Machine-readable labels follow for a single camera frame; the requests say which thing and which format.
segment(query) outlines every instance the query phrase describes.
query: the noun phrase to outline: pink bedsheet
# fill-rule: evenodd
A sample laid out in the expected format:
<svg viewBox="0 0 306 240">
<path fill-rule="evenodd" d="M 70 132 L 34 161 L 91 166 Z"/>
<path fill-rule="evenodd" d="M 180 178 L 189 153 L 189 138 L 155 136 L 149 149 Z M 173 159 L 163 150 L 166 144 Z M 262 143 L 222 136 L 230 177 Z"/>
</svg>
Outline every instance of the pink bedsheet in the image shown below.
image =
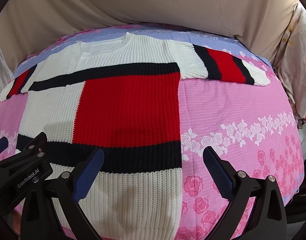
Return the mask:
<svg viewBox="0 0 306 240">
<path fill-rule="evenodd" d="M 183 202 L 176 240 L 204 239 L 228 204 L 203 163 L 202 151 L 208 145 L 251 177 L 274 175 L 284 204 L 302 183 L 304 167 L 296 122 L 281 83 L 269 69 L 267 76 L 271 80 L 267 87 L 202 79 L 180 81 Z M 10 142 L 0 160 L 15 153 L 25 104 L 26 95 L 0 102 L 0 138 L 6 136 Z M 252 205 L 250 199 L 233 236 L 241 234 Z"/>
</svg>

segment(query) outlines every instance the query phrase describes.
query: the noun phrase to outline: blue bedsheet section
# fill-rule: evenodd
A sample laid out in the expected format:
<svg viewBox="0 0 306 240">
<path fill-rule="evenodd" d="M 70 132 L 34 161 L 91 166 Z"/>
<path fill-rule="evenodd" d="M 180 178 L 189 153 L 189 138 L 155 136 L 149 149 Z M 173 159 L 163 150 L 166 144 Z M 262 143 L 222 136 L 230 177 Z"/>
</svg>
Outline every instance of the blue bedsheet section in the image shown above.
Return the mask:
<svg viewBox="0 0 306 240">
<path fill-rule="evenodd" d="M 68 35 L 67 39 L 58 45 L 50 46 L 49 48 L 43 50 L 39 55 L 33 56 L 28 60 L 22 62 L 18 68 L 16 68 L 13 77 L 16 78 L 22 74 L 27 69 L 36 65 L 37 63 L 45 60 L 49 55 L 57 53 L 64 49 L 65 47 L 75 44 L 79 41 L 83 42 L 93 42 L 93 41 L 104 41 L 119 38 L 125 35 L 126 32 L 138 34 L 138 35 L 148 35 L 158 39 L 171 39 L 176 41 L 186 41 L 192 44 L 200 46 L 208 46 L 211 49 L 223 50 L 227 52 L 230 51 L 233 55 L 237 56 L 240 52 L 243 52 L 247 57 L 254 57 L 255 55 L 248 51 L 242 43 L 240 43 L 235 38 L 223 37 L 216 34 L 211 34 L 207 32 L 200 32 L 184 27 L 177 27 L 171 25 L 163 24 L 136 24 L 136 25 L 126 25 L 119 27 L 110 27 L 100 30 L 91 30 L 89 32 L 81 32 L 77 34 Z M 271 66 L 271 64 L 263 58 L 257 57 L 258 60 L 264 62 L 266 65 Z"/>
</svg>

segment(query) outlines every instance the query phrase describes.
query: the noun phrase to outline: red square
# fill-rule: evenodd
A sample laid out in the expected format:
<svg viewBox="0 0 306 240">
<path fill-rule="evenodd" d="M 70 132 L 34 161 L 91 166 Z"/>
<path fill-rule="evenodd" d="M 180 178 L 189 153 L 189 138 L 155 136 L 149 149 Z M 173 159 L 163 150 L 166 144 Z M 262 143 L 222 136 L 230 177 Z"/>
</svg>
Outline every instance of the red square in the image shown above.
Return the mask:
<svg viewBox="0 0 306 240">
<path fill-rule="evenodd" d="M 180 140 L 180 73 L 85 82 L 73 143 L 140 147 Z"/>
</svg>

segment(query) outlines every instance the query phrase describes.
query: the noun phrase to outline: knitted sweater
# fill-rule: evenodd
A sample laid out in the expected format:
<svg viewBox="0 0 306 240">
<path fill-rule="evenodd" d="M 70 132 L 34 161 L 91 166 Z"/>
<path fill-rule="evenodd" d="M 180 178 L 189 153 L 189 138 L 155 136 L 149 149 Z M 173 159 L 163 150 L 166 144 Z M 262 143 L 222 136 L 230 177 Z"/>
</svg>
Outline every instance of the knitted sweater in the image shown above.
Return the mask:
<svg viewBox="0 0 306 240">
<path fill-rule="evenodd" d="M 173 240 L 182 204 L 177 92 L 185 78 L 269 84 L 262 70 L 228 53 L 127 33 L 51 55 L 10 83 L 0 100 L 28 93 L 16 149 L 44 131 L 52 178 L 94 147 L 104 150 L 104 165 L 79 202 L 102 237 Z"/>
</svg>

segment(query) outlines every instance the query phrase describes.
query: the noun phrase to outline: sweater neckline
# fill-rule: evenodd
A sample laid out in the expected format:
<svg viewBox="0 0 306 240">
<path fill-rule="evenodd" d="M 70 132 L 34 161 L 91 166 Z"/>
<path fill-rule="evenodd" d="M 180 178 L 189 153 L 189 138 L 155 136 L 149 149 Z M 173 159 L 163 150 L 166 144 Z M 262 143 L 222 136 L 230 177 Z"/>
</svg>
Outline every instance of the sweater neckline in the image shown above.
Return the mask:
<svg viewBox="0 0 306 240">
<path fill-rule="evenodd" d="M 90 58 L 103 54 L 109 54 L 122 49 L 127 46 L 134 38 L 135 34 L 127 32 L 125 35 L 119 38 L 96 41 L 96 42 L 79 42 L 79 58 Z"/>
</svg>

